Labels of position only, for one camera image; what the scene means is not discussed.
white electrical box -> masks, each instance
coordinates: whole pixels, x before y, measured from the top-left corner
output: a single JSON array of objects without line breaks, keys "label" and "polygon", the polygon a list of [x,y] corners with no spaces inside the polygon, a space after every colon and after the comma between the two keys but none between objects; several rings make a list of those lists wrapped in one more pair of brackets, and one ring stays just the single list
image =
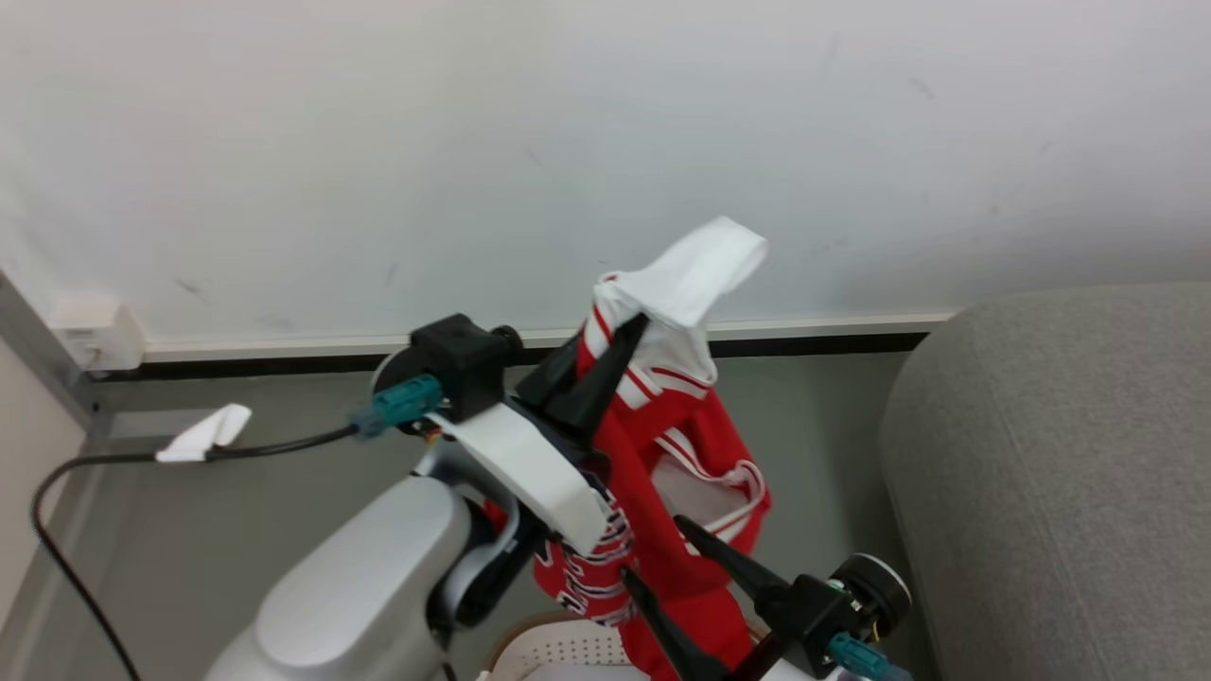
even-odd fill
[{"label": "white electrical box", "polygon": [[147,342],[126,305],[110,296],[64,298],[50,319],[51,331],[85,371],[136,368]]}]

gray sofa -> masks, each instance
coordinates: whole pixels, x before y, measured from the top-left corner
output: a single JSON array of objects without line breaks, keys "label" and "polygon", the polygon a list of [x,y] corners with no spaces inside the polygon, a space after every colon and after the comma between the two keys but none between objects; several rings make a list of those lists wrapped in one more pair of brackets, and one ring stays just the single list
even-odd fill
[{"label": "gray sofa", "polygon": [[964,311],[882,443],[943,679],[1211,680],[1211,285]]}]

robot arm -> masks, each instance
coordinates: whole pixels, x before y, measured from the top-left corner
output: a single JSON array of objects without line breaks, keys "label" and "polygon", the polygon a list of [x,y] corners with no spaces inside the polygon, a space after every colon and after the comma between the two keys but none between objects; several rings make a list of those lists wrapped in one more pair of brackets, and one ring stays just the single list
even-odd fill
[{"label": "robot arm", "polygon": [[[579,379],[573,338],[516,396],[503,388],[504,368],[521,350],[511,330],[489,333],[455,315],[414,332],[413,345],[380,367],[373,388],[380,396],[420,377],[441,383],[442,408],[401,427],[430,435],[426,456],[274,586],[207,681],[430,681],[453,631],[487,617],[541,542],[553,537],[591,551],[608,513],[597,490],[609,481],[609,462],[593,451],[592,437],[645,325],[641,315],[620,327]],[[458,486],[504,509],[504,530],[498,533]],[[678,630],[638,574],[625,572],[639,613],[683,680],[761,679],[792,652],[820,679],[838,664],[876,680],[895,677],[895,668],[865,645],[877,626],[890,633],[911,603],[884,563],[854,556],[827,583],[800,576],[788,584],[688,519],[677,522],[771,628],[729,671]]]}]

cable connector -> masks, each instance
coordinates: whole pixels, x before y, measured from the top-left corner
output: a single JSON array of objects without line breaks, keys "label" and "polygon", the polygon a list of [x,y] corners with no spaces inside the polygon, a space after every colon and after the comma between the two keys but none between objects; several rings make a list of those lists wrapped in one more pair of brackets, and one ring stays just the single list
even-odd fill
[{"label": "cable connector", "polygon": [[912,681],[912,676],[888,662],[885,654],[844,631],[830,641],[828,654],[845,671],[871,681]]},{"label": "cable connector", "polygon": [[442,404],[442,384],[427,373],[392,385],[374,395],[371,406],[349,416],[360,441],[378,437],[389,428],[420,420]]}]

black cable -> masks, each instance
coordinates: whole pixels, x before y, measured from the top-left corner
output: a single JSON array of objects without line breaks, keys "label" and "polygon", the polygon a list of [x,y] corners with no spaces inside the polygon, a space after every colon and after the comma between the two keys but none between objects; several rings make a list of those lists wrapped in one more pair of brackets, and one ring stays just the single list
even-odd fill
[{"label": "black cable", "polygon": [[63,477],[64,475],[78,468],[82,468],[86,465],[103,465],[111,463],[154,463],[154,462],[155,462],[155,454],[110,454],[110,456],[97,456],[97,457],[80,457],[71,459],[69,462],[64,462],[59,464],[58,468],[52,470],[51,474],[46,476],[46,480],[44,480],[42,483],[38,486],[38,490],[34,491],[34,500],[29,505],[29,519],[34,523],[34,534],[38,534],[38,540],[41,542],[42,546],[46,548],[46,553],[51,555],[51,560],[54,561],[54,565],[59,567],[59,570],[63,572],[63,576],[67,577],[68,582],[71,583],[71,586],[75,588],[76,594],[80,594],[80,600],[84,601],[84,605],[88,606],[88,610],[92,612],[93,619],[97,620],[97,624],[99,624],[101,629],[105,633],[105,639],[109,639],[109,645],[114,647],[114,652],[116,652],[117,657],[121,658],[122,666],[126,668],[126,675],[131,677],[131,681],[139,681],[139,673],[134,669],[134,662],[131,660],[130,653],[127,653],[126,647],[122,646],[122,641],[117,637],[117,633],[114,631],[114,625],[109,623],[109,619],[105,617],[105,613],[101,611],[101,606],[97,605],[97,601],[92,597],[92,594],[88,593],[88,589],[84,585],[84,582],[80,580],[80,576],[76,574],[74,570],[71,570],[71,566],[68,565],[68,560],[63,557],[63,554],[59,551],[58,545],[54,543],[53,539],[51,539],[51,534],[46,531],[46,525],[42,522],[42,500],[46,498],[46,492],[47,490],[51,488],[51,485],[54,485],[54,482],[59,477]]},{"label": "black cable", "polygon": [[279,445],[264,445],[262,447],[242,447],[242,448],[223,448],[217,447],[206,453],[206,460],[208,462],[225,462],[231,459],[251,459],[256,457],[271,457],[274,454],[287,454],[289,452],[298,452],[300,450],[309,450],[311,447],[318,447],[320,445],[327,445],[328,442],[335,442],[337,440],[344,440],[351,435],[357,434],[356,425],[346,425],[344,428],[338,428],[328,433],[322,433],[320,435],[312,435],[311,437],[303,437],[302,440],[293,440],[291,442],[281,442]]},{"label": "black cable", "polygon": [[[207,462],[217,460],[235,460],[235,459],[251,459],[256,457],[269,457],[274,454],[285,454],[288,452],[298,452],[300,450],[306,450],[309,447],[317,447],[320,445],[327,445],[328,442],[335,442],[344,437],[349,437],[357,433],[356,425],[346,425],[329,433],[323,433],[320,435],[314,435],[311,437],[304,437],[302,440],[294,440],[291,442],[281,442],[279,445],[264,445],[260,447],[242,447],[242,448],[230,448],[230,450],[212,450],[206,453]],[[114,647],[114,652],[122,662],[122,666],[126,669],[126,675],[131,677],[131,681],[140,681],[138,670],[134,669],[134,662],[131,660],[130,653],[126,651],[126,646],[122,645],[121,639],[117,637],[117,631],[114,630],[114,625],[109,623],[109,618],[101,610],[101,605],[93,599],[92,594],[88,593],[88,588],[84,585],[80,580],[80,576],[71,570],[68,563],[67,557],[59,550],[58,544],[51,539],[50,532],[46,530],[46,523],[42,521],[42,502],[46,499],[46,492],[54,485],[61,477],[68,473],[88,465],[108,465],[108,464],[120,464],[120,463],[156,463],[155,454],[104,454],[104,456],[91,456],[91,457],[79,457],[69,462],[59,464],[46,480],[34,490],[34,498],[29,504],[29,520],[34,525],[34,534],[38,536],[38,540],[42,543],[46,553],[50,554],[51,560],[54,565],[63,572],[68,582],[75,589],[76,594],[80,595],[80,600],[84,605],[88,607],[92,613],[93,619],[101,625],[102,631],[105,634],[105,639],[109,640],[109,645]]]}]

